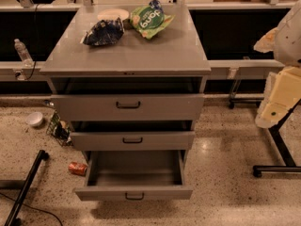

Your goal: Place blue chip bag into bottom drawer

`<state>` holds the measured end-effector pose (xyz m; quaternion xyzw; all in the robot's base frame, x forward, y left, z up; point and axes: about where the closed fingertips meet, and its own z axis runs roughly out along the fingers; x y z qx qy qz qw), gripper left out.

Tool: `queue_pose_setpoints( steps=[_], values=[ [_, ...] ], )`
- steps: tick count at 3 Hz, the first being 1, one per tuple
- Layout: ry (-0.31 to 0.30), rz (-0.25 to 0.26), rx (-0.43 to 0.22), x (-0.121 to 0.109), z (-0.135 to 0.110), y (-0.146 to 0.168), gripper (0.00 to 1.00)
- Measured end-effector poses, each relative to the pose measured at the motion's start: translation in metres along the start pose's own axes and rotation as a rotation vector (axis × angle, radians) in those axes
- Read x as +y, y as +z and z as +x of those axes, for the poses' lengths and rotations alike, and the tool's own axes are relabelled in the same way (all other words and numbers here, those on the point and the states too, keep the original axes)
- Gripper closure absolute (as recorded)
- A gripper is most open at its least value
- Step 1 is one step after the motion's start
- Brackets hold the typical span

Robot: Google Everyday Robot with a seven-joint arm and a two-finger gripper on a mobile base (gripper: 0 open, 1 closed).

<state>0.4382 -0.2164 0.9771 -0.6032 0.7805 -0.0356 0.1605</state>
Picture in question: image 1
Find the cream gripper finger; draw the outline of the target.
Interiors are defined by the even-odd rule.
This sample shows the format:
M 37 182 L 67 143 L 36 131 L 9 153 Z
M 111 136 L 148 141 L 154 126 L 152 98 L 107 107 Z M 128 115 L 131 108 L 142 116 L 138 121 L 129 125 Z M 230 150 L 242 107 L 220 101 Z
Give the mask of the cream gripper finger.
M 275 37 L 277 28 L 273 28 L 263 35 L 253 46 L 254 50 L 260 53 L 274 52 L 276 49 Z

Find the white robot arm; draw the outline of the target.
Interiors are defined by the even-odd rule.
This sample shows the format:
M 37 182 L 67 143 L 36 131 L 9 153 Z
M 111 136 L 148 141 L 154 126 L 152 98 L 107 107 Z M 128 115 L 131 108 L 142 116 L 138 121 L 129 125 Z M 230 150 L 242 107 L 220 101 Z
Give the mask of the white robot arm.
M 301 99 L 301 1 L 255 43 L 254 50 L 272 52 L 274 60 L 284 65 L 279 73 L 268 74 L 255 119 L 260 128 L 271 128 Z

